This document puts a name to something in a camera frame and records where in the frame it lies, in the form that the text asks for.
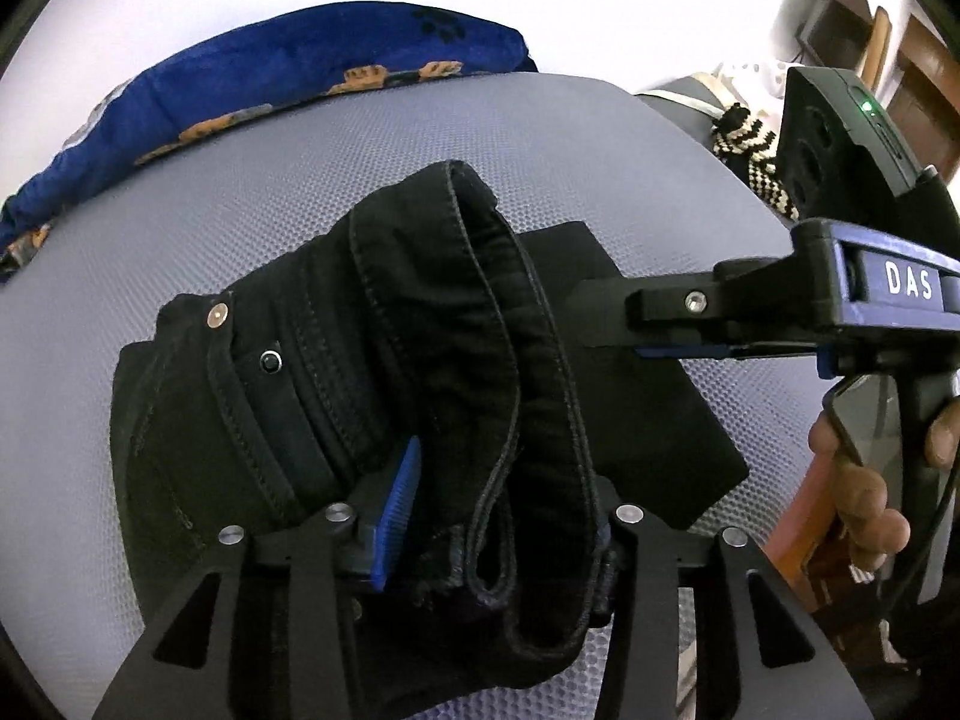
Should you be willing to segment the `person right hand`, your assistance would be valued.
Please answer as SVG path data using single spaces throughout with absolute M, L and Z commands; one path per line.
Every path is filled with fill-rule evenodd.
M 851 562 L 874 572 L 910 541 L 911 525 L 889 505 L 889 488 L 871 468 L 857 465 L 841 449 L 841 440 L 825 413 L 811 427 L 809 445 L 815 460 L 828 465 L 828 491 L 850 535 Z

